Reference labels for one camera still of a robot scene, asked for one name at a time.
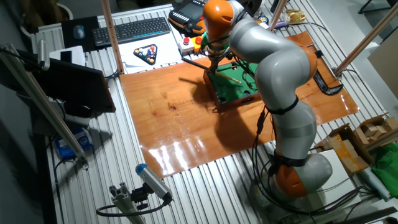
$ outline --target wooden table surface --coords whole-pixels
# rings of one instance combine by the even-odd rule
[[[290,39],[310,45],[308,33]],[[196,60],[210,66],[207,58]],[[223,60],[220,65],[230,63]],[[337,86],[326,64],[318,59],[318,71],[329,86]],[[120,76],[146,164],[165,177],[252,147],[261,101],[222,114],[215,107],[203,81],[203,70],[188,63]],[[323,94],[312,79],[296,91],[317,118],[317,124],[358,111],[345,90]],[[260,144],[272,140],[269,118]]]

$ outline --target black monitor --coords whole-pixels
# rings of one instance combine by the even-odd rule
[[[18,53],[27,60],[37,61],[36,54],[21,50]],[[49,70],[32,73],[47,96],[65,102],[65,111],[70,115],[79,116],[83,107],[99,113],[116,111],[108,84],[100,70],[51,58]],[[10,75],[12,77],[8,75],[4,85],[15,91],[23,91],[13,75]]]

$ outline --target mouse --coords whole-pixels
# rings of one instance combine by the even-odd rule
[[[76,40],[85,38],[85,28],[82,25],[77,25],[73,28],[73,37]]]

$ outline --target computer keyboard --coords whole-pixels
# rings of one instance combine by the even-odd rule
[[[164,17],[144,19],[114,27],[119,44],[142,40],[170,32],[170,27]],[[93,29],[94,43],[97,47],[110,46],[108,28]]]

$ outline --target red button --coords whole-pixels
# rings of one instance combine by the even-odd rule
[[[197,39],[195,40],[195,43],[201,44],[201,37],[197,37]]]
[[[189,37],[184,38],[184,44],[189,44]]]

